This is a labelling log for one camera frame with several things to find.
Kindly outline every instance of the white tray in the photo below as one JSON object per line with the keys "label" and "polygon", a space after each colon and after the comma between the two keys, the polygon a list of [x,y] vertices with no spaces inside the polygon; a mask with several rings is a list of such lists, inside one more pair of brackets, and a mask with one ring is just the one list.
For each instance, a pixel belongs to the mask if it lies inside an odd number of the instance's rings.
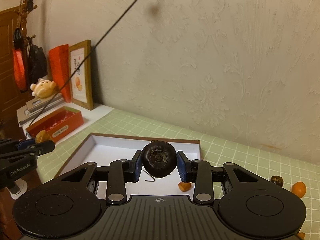
{"label": "white tray", "polygon": [[[98,166],[108,166],[115,160],[131,160],[137,150],[142,150],[152,140],[165,140],[169,142],[176,151],[183,151],[189,160],[200,159],[200,141],[198,140],[91,133],[74,151],[56,176],[64,174],[86,162],[96,162]],[[152,180],[152,178],[143,170],[145,169],[142,168],[137,183],[127,182],[125,184],[128,199],[130,195],[190,195],[192,199],[194,185],[189,191],[182,192],[178,188],[178,183],[181,182],[181,179],[177,168],[164,178],[156,178],[155,182],[145,181]],[[99,182],[97,197],[105,199],[106,189],[107,182]]]}

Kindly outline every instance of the open orange box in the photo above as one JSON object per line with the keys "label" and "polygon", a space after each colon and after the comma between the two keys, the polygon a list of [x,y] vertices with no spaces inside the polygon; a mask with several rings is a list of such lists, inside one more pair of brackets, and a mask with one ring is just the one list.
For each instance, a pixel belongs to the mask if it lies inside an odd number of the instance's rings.
{"label": "open orange box", "polygon": [[84,121],[80,110],[63,106],[27,127],[26,131],[35,138],[38,132],[46,130],[57,142],[82,124]]}

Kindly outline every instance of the circular cover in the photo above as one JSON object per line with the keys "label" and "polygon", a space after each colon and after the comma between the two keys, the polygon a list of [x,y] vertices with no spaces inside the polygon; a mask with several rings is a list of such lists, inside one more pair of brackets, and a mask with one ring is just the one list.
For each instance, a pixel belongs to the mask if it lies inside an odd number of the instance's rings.
{"label": "circular cover", "polygon": [[142,150],[142,164],[151,176],[163,178],[177,166],[176,150],[167,142],[152,141]]}
{"label": "circular cover", "polygon": [[21,231],[38,238],[61,238],[92,225],[100,214],[98,198],[69,183],[49,189],[39,187],[18,198],[12,213]]}
{"label": "circular cover", "polygon": [[303,202],[279,186],[254,189],[250,187],[254,183],[237,187],[220,200],[222,219],[235,231],[251,237],[277,238],[297,232],[306,217]]}

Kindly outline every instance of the chain strap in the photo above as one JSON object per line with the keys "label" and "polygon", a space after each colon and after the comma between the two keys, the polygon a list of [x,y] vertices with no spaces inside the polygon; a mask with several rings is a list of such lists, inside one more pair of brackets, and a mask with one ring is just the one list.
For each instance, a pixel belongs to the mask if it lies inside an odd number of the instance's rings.
{"label": "chain strap", "polygon": [[22,1],[23,0],[20,0],[20,5],[19,5],[19,11],[18,11],[18,17],[17,17],[17,26],[16,26],[16,28],[18,28],[19,27],[19,21],[20,21],[20,11],[21,11],[21,6],[22,6]]}

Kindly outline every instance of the floral wallpaper pattern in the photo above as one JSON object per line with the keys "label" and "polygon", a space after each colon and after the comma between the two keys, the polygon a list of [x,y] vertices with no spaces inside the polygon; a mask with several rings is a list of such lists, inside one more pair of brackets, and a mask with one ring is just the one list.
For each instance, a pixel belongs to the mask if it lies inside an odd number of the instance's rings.
{"label": "floral wallpaper pattern", "polygon": [[[47,0],[37,38],[94,44],[132,1]],[[320,0],[139,0],[93,56],[94,99],[320,164],[319,11]]]}

